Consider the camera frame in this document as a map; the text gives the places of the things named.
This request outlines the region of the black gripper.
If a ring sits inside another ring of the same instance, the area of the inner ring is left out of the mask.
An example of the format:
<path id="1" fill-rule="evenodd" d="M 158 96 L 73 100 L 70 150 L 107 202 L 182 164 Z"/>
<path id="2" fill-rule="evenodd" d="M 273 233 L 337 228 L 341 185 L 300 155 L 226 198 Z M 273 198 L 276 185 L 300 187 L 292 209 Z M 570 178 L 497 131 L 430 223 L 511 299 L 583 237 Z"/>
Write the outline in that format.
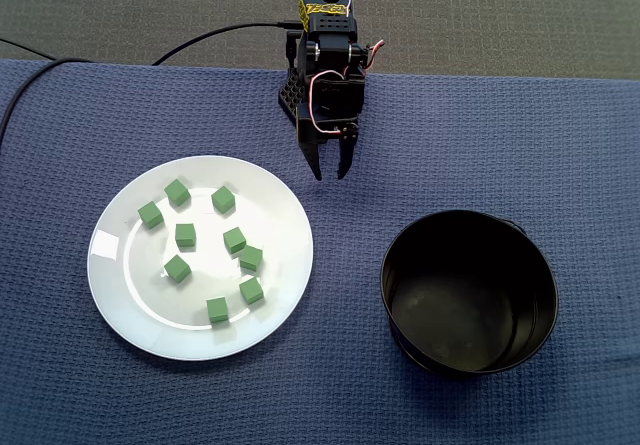
<path id="1" fill-rule="evenodd" d="M 319 72 L 303 88 L 296 107 L 298 145 L 317 181 L 322 180 L 319 146 L 324 140 L 339 142 L 338 179 L 343 179 L 350 170 L 363 102 L 364 80 L 339 72 Z"/>

